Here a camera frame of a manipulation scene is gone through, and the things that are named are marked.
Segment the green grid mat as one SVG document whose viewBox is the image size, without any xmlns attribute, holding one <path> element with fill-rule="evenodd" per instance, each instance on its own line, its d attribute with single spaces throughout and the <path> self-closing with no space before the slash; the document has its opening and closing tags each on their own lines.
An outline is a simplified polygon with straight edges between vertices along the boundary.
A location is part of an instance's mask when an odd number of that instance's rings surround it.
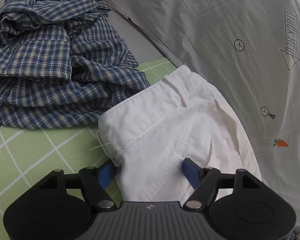
<svg viewBox="0 0 300 240">
<path fill-rule="evenodd" d="M 95 125 L 34 130 L 1 127 L 0 215 L 54 168 L 77 173 L 107 161 L 96 133 Z"/>
</svg>

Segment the white trousers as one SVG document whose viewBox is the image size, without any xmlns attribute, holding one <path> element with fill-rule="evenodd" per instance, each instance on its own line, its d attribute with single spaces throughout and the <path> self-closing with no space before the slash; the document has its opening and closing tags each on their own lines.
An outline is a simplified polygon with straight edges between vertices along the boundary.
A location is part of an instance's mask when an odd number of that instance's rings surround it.
<svg viewBox="0 0 300 240">
<path fill-rule="evenodd" d="M 125 201 L 185 202 L 193 193 L 182 171 L 186 158 L 222 173 L 243 168 L 261 178 L 234 110 L 187 66 L 106 111 L 97 136 L 118 168 L 116 182 Z"/>
</svg>

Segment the grey carrot print sheet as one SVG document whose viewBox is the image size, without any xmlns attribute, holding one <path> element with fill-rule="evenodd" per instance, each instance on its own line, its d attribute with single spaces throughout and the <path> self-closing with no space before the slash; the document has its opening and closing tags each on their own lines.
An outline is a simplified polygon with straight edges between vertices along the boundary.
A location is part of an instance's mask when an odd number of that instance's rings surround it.
<svg viewBox="0 0 300 240">
<path fill-rule="evenodd" d="M 109 0 L 223 94 L 300 233 L 300 0 Z"/>
</svg>

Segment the blue plaid shirt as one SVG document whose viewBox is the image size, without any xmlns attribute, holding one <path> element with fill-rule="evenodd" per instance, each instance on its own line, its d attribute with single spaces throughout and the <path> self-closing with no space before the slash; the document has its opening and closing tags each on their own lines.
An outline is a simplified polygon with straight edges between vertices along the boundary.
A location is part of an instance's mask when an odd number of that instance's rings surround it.
<svg viewBox="0 0 300 240">
<path fill-rule="evenodd" d="M 6 0 L 0 7 L 0 125 L 96 123 L 149 86 L 105 0 Z"/>
</svg>

